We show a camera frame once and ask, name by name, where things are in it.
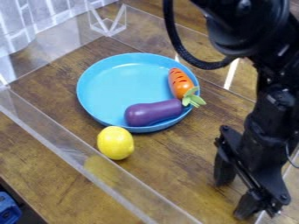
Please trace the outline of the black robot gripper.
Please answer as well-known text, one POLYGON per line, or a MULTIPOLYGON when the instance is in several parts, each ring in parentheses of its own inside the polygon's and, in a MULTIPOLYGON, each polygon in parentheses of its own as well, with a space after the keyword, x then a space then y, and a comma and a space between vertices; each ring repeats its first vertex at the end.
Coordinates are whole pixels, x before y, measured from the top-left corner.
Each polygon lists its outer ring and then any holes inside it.
POLYGON ((282 169, 298 144, 299 126, 288 116, 250 116, 241 133, 227 125, 219 128, 213 180, 224 186, 240 178, 247 186, 233 211, 239 220, 260 211, 274 218, 290 204, 282 169))

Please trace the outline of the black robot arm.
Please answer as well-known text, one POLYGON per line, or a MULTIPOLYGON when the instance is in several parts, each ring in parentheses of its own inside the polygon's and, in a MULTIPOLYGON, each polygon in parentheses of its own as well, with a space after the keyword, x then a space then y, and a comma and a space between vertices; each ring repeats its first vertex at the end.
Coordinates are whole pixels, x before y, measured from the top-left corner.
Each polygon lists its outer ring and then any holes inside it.
POLYGON ((227 56, 252 61, 256 104, 244 131, 221 126, 215 141, 213 178, 241 178, 247 192, 233 216, 244 220, 290 204, 282 168, 299 145, 299 20, 290 0, 191 0, 207 17, 209 41, 227 56))

